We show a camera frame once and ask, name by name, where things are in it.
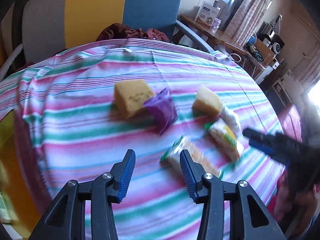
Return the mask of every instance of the metal screw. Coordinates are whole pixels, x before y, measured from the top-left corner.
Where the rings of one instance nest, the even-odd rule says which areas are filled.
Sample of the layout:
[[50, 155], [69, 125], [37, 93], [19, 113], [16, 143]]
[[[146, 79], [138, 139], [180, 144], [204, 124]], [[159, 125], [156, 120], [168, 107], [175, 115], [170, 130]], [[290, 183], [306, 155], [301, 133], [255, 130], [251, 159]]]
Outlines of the metal screw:
[[209, 173], [209, 172], [205, 173], [203, 176], [204, 176], [206, 179], [212, 179], [212, 178], [213, 178], [213, 175], [212, 175], [211, 173]]
[[245, 180], [241, 180], [241, 181], [239, 181], [239, 185], [241, 187], [246, 187], [248, 185], [248, 183]]
[[104, 179], [110, 179], [110, 178], [112, 177], [112, 174], [111, 174], [110, 172], [106, 172], [106, 173], [104, 173], [104, 174], [102, 175], [102, 177], [103, 177]]
[[69, 181], [68, 181], [68, 186], [73, 187], [76, 183], [77, 183], [77, 182], [76, 182], [74, 179], [69, 180]]

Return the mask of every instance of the human hand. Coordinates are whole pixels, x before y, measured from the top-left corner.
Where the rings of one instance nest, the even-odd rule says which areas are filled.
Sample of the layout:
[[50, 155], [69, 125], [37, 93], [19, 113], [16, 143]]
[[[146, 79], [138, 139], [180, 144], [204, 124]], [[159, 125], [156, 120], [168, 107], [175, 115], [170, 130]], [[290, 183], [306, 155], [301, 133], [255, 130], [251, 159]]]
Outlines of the human hand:
[[297, 227], [292, 233], [292, 236], [298, 236], [308, 228], [315, 214], [318, 201], [312, 191], [298, 193], [296, 194], [295, 199], [293, 199], [285, 181], [280, 182], [280, 188], [274, 209], [274, 217], [277, 222], [280, 222], [284, 218], [285, 214], [291, 211], [293, 204], [298, 205], [305, 211], [301, 220], [297, 224]]

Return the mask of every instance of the purple wrapper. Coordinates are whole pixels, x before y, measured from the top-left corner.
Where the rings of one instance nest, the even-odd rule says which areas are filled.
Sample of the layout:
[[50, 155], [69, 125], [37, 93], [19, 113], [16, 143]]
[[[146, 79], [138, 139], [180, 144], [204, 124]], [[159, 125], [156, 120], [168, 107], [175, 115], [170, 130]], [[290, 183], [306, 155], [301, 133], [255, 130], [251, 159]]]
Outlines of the purple wrapper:
[[178, 117], [169, 88], [146, 100], [143, 106], [156, 119], [159, 135], [163, 134]]

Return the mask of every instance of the striped tablecloth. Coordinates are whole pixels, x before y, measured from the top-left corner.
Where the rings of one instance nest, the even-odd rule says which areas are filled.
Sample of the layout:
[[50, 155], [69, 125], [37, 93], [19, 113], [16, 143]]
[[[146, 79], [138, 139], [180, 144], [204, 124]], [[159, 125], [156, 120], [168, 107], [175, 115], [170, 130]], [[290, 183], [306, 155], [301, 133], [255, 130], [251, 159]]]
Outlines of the striped tablecloth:
[[[115, 82], [144, 79], [155, 91], [169, 87], [178, 120], [162, 136], [150, 116], [122, 121], [113, 105]], [[242, 143], [230, 163], [204, 130], [210, 118], [192, 112], [200, 84], [216, 91], [240, 117], [242, 128], [282, 130], [258, 85], [219, 52], [149, 40], [111, 40], [79, 46], [11, 75], [0, 83], [0, 119], [16, 109], [30, 126], [47, 189], [54, 197], [69, 179], [94, 180], [136, 152], [127, 197], [114, 204], [119, 239], [196, 239], [202, 205], [189, 198], [184, 181], [160, 157], [181, 135], [190, 135], [206, 157], [223, 169], [222, 180], [247, 180], [264, 203], [275, 192], [283, 167]], [[86, 225], [90, 235], [90, 203]], [[229, 232], [225, 204], [225, 237]]]

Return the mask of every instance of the cream colored sponge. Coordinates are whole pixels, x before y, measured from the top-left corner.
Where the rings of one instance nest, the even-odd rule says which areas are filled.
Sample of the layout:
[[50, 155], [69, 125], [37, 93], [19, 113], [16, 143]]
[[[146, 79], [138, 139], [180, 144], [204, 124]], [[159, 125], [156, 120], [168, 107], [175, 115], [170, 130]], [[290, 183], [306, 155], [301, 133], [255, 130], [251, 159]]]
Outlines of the cream colored sponge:
[[201, 85], [198, 89], [196, 100], [193, 103], [193, 107], [201, 112], [206, 113], [209, 116], [215, 116], [222, 110], [223, 103], [219, 96]]
[[115, 103], [124, 119], [144, 109], [143, 103], [154, 96], [152, 89], [143, 79], [115, 83]]

